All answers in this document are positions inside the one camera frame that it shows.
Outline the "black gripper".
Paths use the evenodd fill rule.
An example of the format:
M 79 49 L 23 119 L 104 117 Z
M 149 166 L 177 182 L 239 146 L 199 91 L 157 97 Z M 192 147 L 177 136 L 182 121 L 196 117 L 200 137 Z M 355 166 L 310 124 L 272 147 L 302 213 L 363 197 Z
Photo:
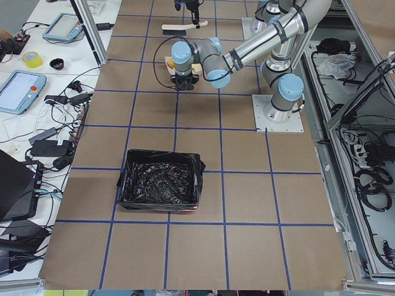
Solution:
M 199 81 L 199 75 L 188 74 L 181 76 L 178 74 L 172 75 L 170 81 L 174 84 L 174 88 L 177 91 L 191 91 L 194 89 L 194 85 Z
M 191 12 L 191 18 L 194 25 L 199 25 L 199 7 L 202 4 L 200 0 L 184 0 L 186 8 Z

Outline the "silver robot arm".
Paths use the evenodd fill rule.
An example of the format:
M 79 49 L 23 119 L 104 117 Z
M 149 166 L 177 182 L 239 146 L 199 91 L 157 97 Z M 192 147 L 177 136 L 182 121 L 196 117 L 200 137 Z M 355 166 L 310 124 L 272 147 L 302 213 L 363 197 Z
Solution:
M 261 65 L 262 76 L 273 96 L 264 107 L 270 121 L 288 117 L 304 91 L 302 79 L 291 72 L 291 53 L 296 36 L 305 35 L 326 15 L 331 1 L 280 1 L 280 17 L 270 21 L 259 33 L 239 46 L 222 54 L 217 37 L 195 43 L 178 41 L 172 46 L 175 73 L 171 76 L 174 89 L 192 90 L 199 77 L 192 65 L 200 64 L 203 78 L 213 88 L 221 89 L 231 81 L 231 74 L 240 71 L 257 58 L 269 53 Z
M 177 11 L 179 11 L 182 5 L 185 5 L 186 8 L 191 12 L 191 20 L 193 25 L 200 25 L 200 17 L 199 17 L 199 7 L 204 3 L 204 1 L 198 0 L 184 0 L 177 1 L 174 0 L 174 7 Z M 254 12 L 254 17 L 259 22 L 268 23 L 270 20 L 273 20 L 275 17 L 279 17 L 281 14 L 279 1 L 258 1 L 257 9 Z

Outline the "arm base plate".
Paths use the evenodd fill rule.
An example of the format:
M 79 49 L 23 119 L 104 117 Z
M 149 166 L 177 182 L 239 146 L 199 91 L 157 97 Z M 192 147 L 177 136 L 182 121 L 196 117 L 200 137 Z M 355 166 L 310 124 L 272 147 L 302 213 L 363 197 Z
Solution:
M 265 22 L 257 20 L 256 18 L 243 17 L 241 21 L 244 40 L 255 36 L 266 27 Z
M 272 95 L 252 95 L 252 106 L 257 132 L 303 133 L 299 106 L 297 103 L 289 111 L 279 111 L 272 106 Z

